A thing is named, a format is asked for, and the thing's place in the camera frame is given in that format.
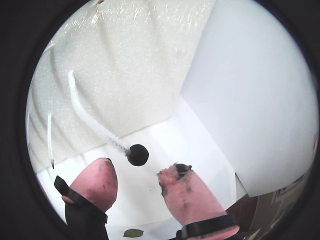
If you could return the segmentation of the pink tipped gripper finger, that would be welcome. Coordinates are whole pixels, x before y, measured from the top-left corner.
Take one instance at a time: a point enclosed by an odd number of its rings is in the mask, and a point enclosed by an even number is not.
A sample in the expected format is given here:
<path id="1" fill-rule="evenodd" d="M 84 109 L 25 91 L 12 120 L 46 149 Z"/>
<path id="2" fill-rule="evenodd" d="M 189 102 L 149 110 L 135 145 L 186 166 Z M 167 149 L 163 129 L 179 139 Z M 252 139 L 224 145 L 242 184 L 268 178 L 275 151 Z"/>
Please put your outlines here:
<path id="1" fill-rule="evenodd" d="M 66 224 L 78 240 L 107 240 L 109 210 L 117 199 L 118 179 L 109 158 L 101 157 L 85 167 L 68 185 L 57 176 L 54 187 L 65 203 Z"/>
<path id="2" fill-rule="evenodd" d="M 161 195 L 180 223 L 176 240 L 238 240 L 239 225 L 192 166 L 174 163 L 157 174 Z"/>

